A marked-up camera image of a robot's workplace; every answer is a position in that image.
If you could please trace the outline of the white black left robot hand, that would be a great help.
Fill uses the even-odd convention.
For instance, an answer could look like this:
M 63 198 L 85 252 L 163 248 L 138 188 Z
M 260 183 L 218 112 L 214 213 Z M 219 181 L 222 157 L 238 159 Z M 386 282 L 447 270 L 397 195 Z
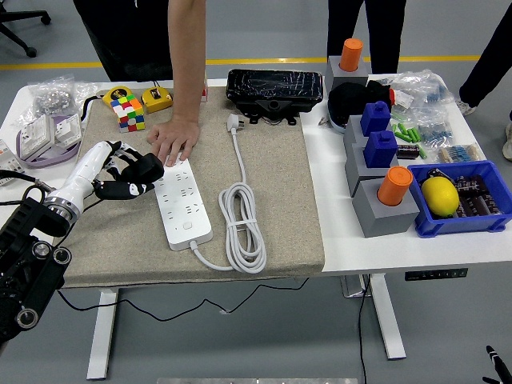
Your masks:
M 103 141 L 87 151 L 63 186 L 45 198 L 44 205 L 80 215 L 91 194 L 103 200 L 134 199 L 152 190 L 163 174 L 162 162 L 152 153 L 142 155 L 124 142 Z

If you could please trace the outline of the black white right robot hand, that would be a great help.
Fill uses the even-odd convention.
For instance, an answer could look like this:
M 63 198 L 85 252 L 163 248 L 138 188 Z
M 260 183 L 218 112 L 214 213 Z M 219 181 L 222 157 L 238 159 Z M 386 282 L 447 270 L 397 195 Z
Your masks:
M 499 377 L 499 380 L 488 378 L 488 377 L 482 377 L 482 380 L 484 381 L 484 383 L 511 384 L 511 381 L 512 381 L 511 372 L 509 371 L 509 369 L 507 368 L 506 364 L 501 359 L 501 357 L 498 355 L 498 353 L 495 351 L 495 349 L 492 346 L 487 345 L 486 352 L 488 353 L 489 358 L 494 365 L 494 369 Z

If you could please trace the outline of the person's left hand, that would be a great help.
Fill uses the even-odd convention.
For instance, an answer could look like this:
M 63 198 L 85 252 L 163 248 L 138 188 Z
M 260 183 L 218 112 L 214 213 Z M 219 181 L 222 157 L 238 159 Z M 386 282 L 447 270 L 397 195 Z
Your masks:
M 199 135 L 197 119 L 177 114 L 167 122 L 152 126 L 146 140 L 164 166 L 174 166 L 177 160 L 188 159 Z

